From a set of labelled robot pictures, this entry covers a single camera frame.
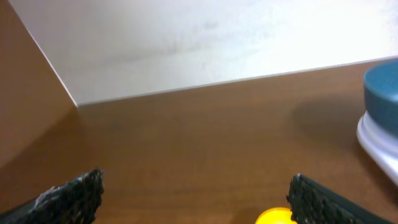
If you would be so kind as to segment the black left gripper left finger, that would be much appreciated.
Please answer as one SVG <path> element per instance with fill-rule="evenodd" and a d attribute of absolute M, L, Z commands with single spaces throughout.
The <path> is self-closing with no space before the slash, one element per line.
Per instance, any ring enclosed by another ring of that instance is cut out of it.
<path fill-rule="evenodd" d="M 3 212 L 1 223 L 93 223 L 103 193 L 103 171 L 94 169 Z"/>

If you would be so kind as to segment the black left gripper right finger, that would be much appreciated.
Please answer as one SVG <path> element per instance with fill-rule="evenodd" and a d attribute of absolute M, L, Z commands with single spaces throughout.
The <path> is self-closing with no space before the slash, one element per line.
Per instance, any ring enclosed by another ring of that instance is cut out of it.
<path fill-rule="evenodd" d="M 390 224 L 302 174 L 292 177 L 287 201 L 299 224 Z"/>

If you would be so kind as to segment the yellow plastic measuring scoop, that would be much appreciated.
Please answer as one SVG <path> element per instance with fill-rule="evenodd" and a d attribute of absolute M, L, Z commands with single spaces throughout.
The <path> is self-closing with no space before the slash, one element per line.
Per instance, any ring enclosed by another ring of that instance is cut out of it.
<path fill-rule="evenodd" d="M 292 220 L 292 211 L 289 208 L 275 207 L 262 212 L 255 224 L 297 224 Z"/>

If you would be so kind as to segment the white digital kitchen scale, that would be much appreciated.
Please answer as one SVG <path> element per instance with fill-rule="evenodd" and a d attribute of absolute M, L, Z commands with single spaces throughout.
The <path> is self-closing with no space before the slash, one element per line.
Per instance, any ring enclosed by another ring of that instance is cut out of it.
<path fill-rule="evenodd" d="M 358 121 L 356 135 L 366 153 L 397 185 L 397 137 L 378 125 L 367 111 Z"/>

